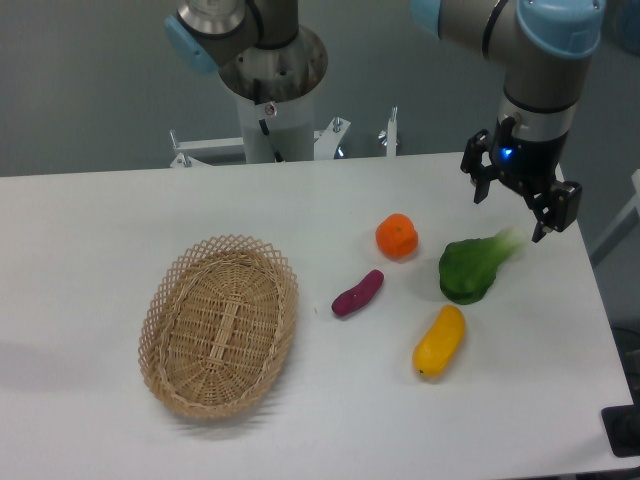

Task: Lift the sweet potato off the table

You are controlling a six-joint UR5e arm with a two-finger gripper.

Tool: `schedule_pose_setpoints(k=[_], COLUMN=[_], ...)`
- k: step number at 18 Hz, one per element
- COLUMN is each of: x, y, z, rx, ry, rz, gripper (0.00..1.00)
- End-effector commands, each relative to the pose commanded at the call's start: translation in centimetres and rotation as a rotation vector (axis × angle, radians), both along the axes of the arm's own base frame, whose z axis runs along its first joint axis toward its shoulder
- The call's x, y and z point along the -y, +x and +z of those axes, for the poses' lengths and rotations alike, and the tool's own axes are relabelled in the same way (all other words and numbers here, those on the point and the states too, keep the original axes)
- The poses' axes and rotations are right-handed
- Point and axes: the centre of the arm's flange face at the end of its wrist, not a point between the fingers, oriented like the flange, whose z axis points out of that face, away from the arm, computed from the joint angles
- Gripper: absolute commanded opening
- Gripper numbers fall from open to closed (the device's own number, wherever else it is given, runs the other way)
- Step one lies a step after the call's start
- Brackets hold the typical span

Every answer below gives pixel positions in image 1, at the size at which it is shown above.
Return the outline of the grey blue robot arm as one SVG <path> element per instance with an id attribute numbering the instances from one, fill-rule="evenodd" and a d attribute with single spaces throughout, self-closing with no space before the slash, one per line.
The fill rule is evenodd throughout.
<path id="1" fill-rule="evenodd" d="M 533 212 L 533 240 L 572 224 L 581 186 L 556 168 L 591 57 L 600 42 L 601 1 L 413 1 L 414 21 L 479 53 L 506 72 L 493 131 L 465 147 L 462 170 L 476 201 L 493 182 Z M 312 116 L 304 104 L 327 70 L 320 39 L 294 1 L 184 1 L 164 23 L 190 68 L 216 74 L 238 100 L 250 163 L 310 160 Z"/>

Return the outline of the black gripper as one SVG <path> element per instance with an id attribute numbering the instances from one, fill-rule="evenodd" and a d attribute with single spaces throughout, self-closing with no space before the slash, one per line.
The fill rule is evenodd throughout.
<path id="1" fill-rule="evenodd" d="M 531 241 L 538 243 L 548 233 L 563 232 L 577 219 L 582 185 L 559 181 L 555 176 L 567 133 L 551 140 L 531 141 L 517 137 L 515 126 L 515 119 L 508 116 L 496 122 L 493 136 L 485 129 L 472 136 L 460 169 L 470 176 L 475 204 L 486 199 L 497 177 L 507 188 L 521 194 L 535 216 Z M 485 153 L 489 153 L 488 165 L 483 164 Z"/>

